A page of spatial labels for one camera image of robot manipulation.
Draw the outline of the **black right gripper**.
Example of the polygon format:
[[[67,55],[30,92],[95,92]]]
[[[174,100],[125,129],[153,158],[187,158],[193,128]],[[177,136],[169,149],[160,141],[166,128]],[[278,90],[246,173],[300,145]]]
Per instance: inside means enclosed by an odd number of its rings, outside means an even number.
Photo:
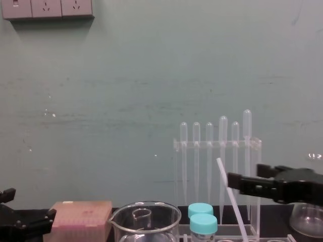
[[[313,169],[257,164],[256,175],[228,172],[228,187],[239,194],[268,198],[279,204],[322,204],[322,174]]]

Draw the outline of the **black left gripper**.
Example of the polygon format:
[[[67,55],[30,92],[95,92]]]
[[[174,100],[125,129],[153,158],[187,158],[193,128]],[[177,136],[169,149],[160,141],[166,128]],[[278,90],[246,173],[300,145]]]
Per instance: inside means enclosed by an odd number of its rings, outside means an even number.
[[[16,189],[1,192],[1,241],[42,241],[44,234],[50,233],[56,217],[56,209],[12,209],[3,204],[13,201]],[[37,230],[29,230],[31,222],[37,219]]]

